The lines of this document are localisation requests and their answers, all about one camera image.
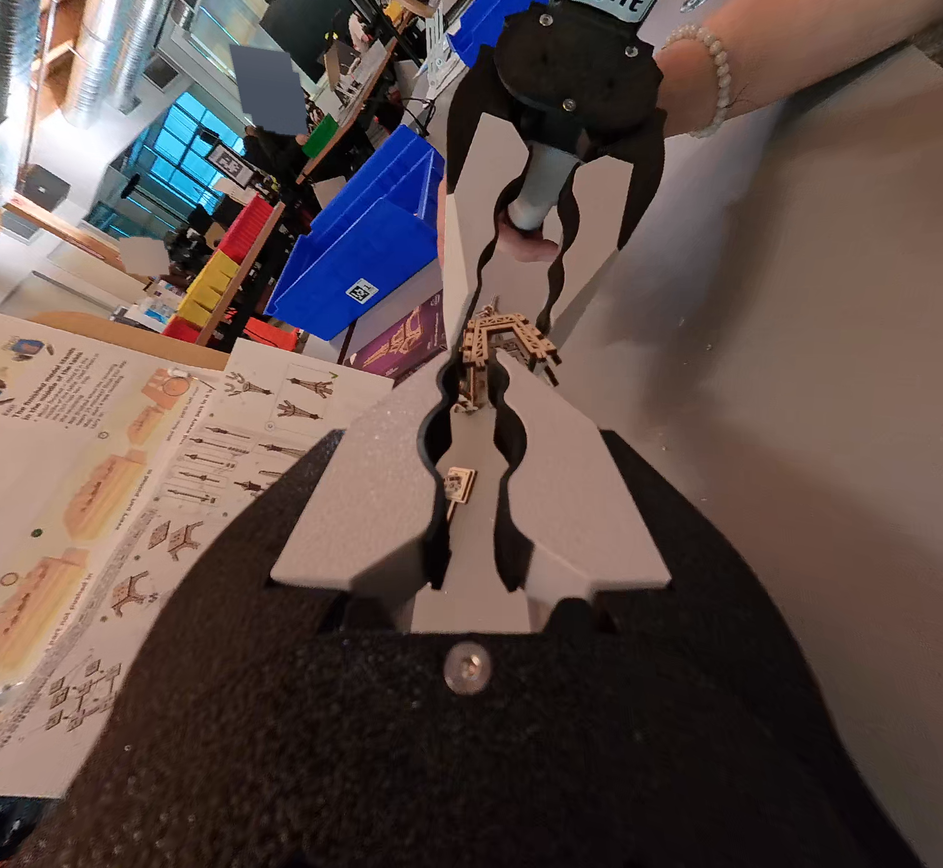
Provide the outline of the large blue plastic bin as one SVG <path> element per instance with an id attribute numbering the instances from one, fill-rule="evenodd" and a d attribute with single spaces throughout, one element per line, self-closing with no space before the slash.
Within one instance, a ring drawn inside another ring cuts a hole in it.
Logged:
<path id="1" fill-rule="evenodd" d="M 445 162 L 400 125 L 297 239 L 266 313 L 328 341 L 438 254 Z"/>

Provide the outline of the shelf with red yellow bins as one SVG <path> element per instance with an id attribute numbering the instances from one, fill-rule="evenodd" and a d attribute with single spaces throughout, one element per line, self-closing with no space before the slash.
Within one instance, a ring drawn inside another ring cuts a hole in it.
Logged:
<path id="1" fill-rule="evenodd" d="M 238 311 L 246 306 L 246 320 L 266 320 L 262 309 L 274 292 L 274 283 L 288 263 L 293 237 L 281 223 L 275 223 L 266 241 L 256 253 L 254 245 L 268 221 L 282 206 L 273 207 L 255 196 L 227 228 L 203 269 L 191 282 L 180 306 L 161 335 L 188 343 L 197 343 L 216 307 L 228 294 L 227 309 L 214 338 L 221 341 L 226 332 L 235 331 Z"/>

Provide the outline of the white plastic part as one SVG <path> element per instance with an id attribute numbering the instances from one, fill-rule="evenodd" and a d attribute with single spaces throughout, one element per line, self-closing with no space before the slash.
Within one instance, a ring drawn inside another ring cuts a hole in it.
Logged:
<path id="1" fill-rule="evenodd" d="M 427 55 L 419 72 L 427 84 L 424 97 L 430 101 L 440 97 L 465 73 L 466 64 L 454 48 L 453 37 L 460 28 L 460 19 L 447 21 L 441 6 L 425 20 Z"/>

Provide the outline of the cluttered wooden workbench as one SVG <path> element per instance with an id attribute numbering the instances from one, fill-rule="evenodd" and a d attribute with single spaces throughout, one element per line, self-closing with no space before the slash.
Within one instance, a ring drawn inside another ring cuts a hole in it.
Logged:
<path id="1" fill-rule="evenodd" d="M 381 81 L 398 44 L 399 40 L 396 37 L 386 44 L 376 41 L 369 52 L 360 60 L 358 67 L 353 70 L 352 74 L 342 77 L 337 83 L 332 93 L 337 97 L 342 94 L 348 96 L 347 104 L 342 105 L 338 110 L 339 115 L 333 116 L 339 125 L 338 133 L 318 157 L 308 158 L 303 171 L 296 179 L 296 185 L 302 185 L 311 177 L 315 168 L 340 144 L 347 132 L 355 125 L 374 88 Z"/>

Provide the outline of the grey speaker box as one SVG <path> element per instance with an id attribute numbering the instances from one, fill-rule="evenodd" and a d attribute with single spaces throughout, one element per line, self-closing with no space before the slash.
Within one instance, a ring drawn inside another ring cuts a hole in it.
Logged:
<path id="1" fill-rule="evenodd" d="M 68 198 L 71 185 L 39 164 L 26 165 L 21 175 L 18 192 L 47 212 L 55 212 Z"/>

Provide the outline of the wooden tower model section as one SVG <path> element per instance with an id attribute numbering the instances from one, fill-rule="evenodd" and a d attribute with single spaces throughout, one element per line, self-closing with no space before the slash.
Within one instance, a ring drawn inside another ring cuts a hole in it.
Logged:
<path id="1" fill-rule="evenodd" d="M 489 403 L 489 361 L 506 352 L 530 372 L 543 376 L 552 387 L 559 381 L 561 364 L 556 345 L 525 315 L 498 313 L 494 304 L 472 316 L 462 334 L 459 354 L 463 370 L 457 398 L 460 412 L 470 414 Z"/>

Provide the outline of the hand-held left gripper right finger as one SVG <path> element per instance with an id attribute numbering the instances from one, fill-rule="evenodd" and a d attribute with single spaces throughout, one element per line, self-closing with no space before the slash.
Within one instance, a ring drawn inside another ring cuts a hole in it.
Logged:
<path id="1" fill-rule="evenodd" d="M 663 590 L 670 573 L 602 432 L 515 359 L 492 358 L 494 443 L 506 461 L 494 560 L 531 631 L 564 600 Z"/>

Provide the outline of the person's right forearm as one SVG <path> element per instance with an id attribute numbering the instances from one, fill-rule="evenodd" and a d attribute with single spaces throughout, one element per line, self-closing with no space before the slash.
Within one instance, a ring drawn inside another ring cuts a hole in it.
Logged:
<path id="1" fill-rule="evenodd" d="M 709 136 L 939 24 L 942 0 L 729 0 L 655 55 L 666 138 Z"/>

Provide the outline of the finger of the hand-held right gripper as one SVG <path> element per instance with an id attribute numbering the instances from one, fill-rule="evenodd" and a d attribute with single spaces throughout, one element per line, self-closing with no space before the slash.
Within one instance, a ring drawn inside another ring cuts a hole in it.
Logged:
<path id="1" fill-rule="evenodd" d="M 548 273 L 537 327 L 555 345 L 571 336 L 619 255 L 619 235 L 634 165 L 604 156 L 574 170 L 558 213 L 564 226 Z"/>
<path id="2" fill-rule="evenodd" d="M 528 150 L 514 125 L 484 114 L 455 191 L 445 201 L 443 323 L 456 350 L 478 297 L 498 295 L 503 305 L 535 303 L 535 267 L 496 250 L 494 210 L 501 191 L 524 170 Z"/>

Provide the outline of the purple model kit box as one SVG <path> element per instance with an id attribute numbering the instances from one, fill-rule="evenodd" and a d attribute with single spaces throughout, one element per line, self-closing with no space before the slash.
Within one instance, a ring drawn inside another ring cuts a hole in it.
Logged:
<path id="1" fill-rule="evenodd" d="M 439 291 L 349 354 L 344 366 L 392 380 L 397 385 L 447 350 Z"/>

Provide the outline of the small wooden model part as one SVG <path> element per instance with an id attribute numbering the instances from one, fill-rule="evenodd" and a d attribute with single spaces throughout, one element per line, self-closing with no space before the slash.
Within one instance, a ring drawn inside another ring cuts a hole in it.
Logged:
<path id="1" fill-rule="evenodd" d="M 447 502 L 446 518 L 451 522 L 457 508 L 468 504 L 477 477 L 477 470 L 464 466 L 451 466 L 443 479 Z"/>

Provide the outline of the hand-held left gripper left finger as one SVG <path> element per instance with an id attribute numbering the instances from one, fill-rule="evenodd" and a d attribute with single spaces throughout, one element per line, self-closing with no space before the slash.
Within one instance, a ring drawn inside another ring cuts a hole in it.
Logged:
<path id="1" fill-rule="evenodd" d="M 281 586 L 336 595 L 324 630 L 454 632 L 439 470 L 453 442 L 452 362 L 438 356 L 348 426 L 271 571 Z"/>

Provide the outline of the tower diagram instruction sheet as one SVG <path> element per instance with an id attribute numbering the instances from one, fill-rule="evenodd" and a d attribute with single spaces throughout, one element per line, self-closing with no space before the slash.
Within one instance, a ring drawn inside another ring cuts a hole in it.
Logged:
<path id="1" fill-rule="evenodd" d="M 325 435 L 392 389 L 352 367 L 236 344 L 132 497 L 65 627 L 2 712 L 3 796 L 62 796 L 101 736 L 159 613 L 223 529 Z"/>

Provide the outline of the black monitor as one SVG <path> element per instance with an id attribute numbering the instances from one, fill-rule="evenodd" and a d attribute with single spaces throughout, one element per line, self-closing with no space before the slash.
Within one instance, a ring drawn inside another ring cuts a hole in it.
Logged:
<path id="1" fill-rule="evenodd" d="M 353 0 L 265 0 L 265 34 L 313 83 L 324 76 L 324 55 L 337 40 L 350 42 Z"/>

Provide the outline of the white fiducial marker sign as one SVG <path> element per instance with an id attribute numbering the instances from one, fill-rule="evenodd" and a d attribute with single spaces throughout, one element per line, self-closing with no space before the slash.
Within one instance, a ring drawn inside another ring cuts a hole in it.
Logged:
<path id="1" fill-rule="evenodd" d="M 221 142 L 208 151 L 206 161 L 240 188 L 247 188 L 256 176 L 253 165 Z"/>

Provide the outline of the orange bin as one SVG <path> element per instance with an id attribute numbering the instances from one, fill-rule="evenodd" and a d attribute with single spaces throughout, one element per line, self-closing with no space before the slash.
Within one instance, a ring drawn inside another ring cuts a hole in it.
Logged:
<path id="1" fill-rule="evenodd" d="M 294 353 L 298 347 L 300 332 L 289 325 L 273 324 L 259 318 L 246 320 L 243 335 L 254 343 Z"/>

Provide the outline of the person's right hand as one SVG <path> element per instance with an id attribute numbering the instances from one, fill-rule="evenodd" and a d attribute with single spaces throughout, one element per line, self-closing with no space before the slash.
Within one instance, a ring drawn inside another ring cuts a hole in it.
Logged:
<path id="1" fill-rule="evenodd" d="M 496 251 L 524 263 L 554 261 L 559 252 L 558 244 L 546 238 L 541 227 L 532 230 L 518 228 L 509 213 L 505 209 L 497 219 Z"/>

